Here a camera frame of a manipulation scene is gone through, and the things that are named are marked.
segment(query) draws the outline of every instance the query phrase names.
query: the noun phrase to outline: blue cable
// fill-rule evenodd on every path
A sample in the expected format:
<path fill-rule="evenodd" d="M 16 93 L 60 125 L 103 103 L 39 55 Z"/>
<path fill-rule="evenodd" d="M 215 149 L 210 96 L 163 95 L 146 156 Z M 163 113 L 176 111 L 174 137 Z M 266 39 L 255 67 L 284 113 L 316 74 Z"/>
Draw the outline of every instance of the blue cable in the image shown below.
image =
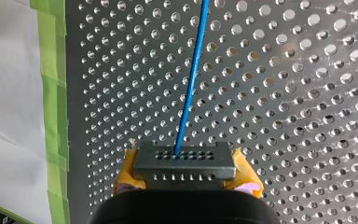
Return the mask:
<path fill-rule="evenodd" d="M 176 156 L 178 156 L 181 151 L 182 141 L 185 135 L 186 123 L 188 119 L 188 109 L 190 108 L 191 101 L 193 100 L 193 90 L 196 84 L 197 70 L 199 68 L 199 63 L 200 63 L 202 41 L 205 35 L 205 27 L 206 27 L 206 21 L 208 16 L 208 6 L 209 6 L 209 0 L 203 0 L 201 6 L 201 13 L 200 13 L 199 32 L 197 33 L 196 48 L 193 54 L 193 63 L 191 65 L 191 72 L 190 72 L 190 79 L 187 87 L 186 101 L 185 101 L 185 106 L 183 108 L 182 118 L 180 120 L 179 133 L 176 137 L 176 145 L 174 150 Z"/>

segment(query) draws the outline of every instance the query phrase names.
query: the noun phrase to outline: white paper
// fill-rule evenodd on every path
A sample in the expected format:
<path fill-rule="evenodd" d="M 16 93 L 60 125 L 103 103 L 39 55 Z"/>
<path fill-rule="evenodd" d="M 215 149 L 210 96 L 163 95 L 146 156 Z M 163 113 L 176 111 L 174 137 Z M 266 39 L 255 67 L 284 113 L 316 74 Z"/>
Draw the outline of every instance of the white paper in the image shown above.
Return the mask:
<path fill-rule="evenodd" d="M 51 223 L 36 11 L 0 0 L 0 206 Z"/>

